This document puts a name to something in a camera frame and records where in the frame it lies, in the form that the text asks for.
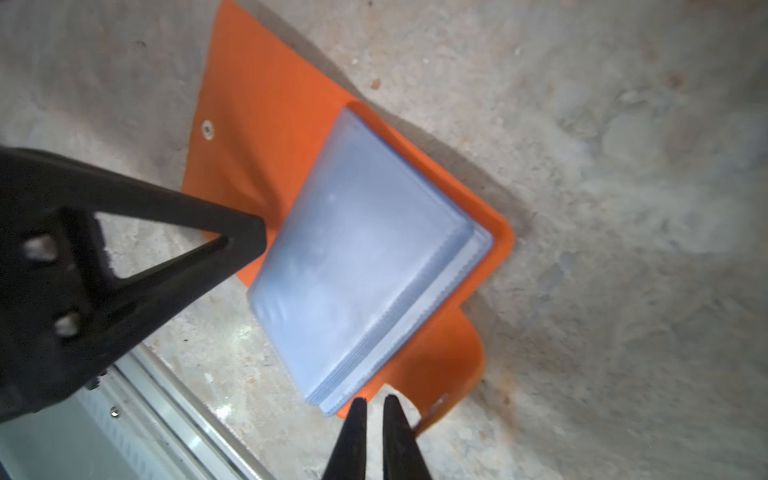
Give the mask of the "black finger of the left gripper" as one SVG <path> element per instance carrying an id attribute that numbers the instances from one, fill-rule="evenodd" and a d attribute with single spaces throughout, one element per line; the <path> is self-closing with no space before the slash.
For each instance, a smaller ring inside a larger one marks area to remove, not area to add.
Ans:
<path id="1" fill-rule="evenodd" d="M 97 215 L 214 234 L 127 278 Z M 1 150 L 1 418 L 57 404 L 261 256 L 257 216 L 47 151 Z"/>

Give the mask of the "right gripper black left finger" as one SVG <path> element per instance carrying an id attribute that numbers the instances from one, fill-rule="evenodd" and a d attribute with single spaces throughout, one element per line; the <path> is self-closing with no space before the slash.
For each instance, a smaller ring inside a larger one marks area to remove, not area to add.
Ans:
<path id="1" fill-rule="evenodd" d="M 323 480 L 364 480 L 366 475 L 367 401 L 355 398 L 331 453 Z"/>

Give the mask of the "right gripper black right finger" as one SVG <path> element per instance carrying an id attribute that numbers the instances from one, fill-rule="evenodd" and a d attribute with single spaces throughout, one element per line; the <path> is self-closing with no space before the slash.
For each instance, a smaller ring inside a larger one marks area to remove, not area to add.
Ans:
<path id="1" fill-rule="evenodd" d="M 401 403 L 392 394 L 384 401 L 382 441 L 384 480 L 432 479 Z"/>

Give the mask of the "orange card holder wallet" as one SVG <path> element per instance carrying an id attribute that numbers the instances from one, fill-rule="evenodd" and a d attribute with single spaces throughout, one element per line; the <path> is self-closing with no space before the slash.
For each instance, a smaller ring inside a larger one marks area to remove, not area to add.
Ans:
<path id="1" fill-rule="evenodd" d="M 461 304 L 515 240 L 493 207 L 233 1 L 216 13 L 184 193 L 261 217 L 239 272 L 304 400 L 345 417 L 384 385 L 427 430 L 479 383 Z"/>

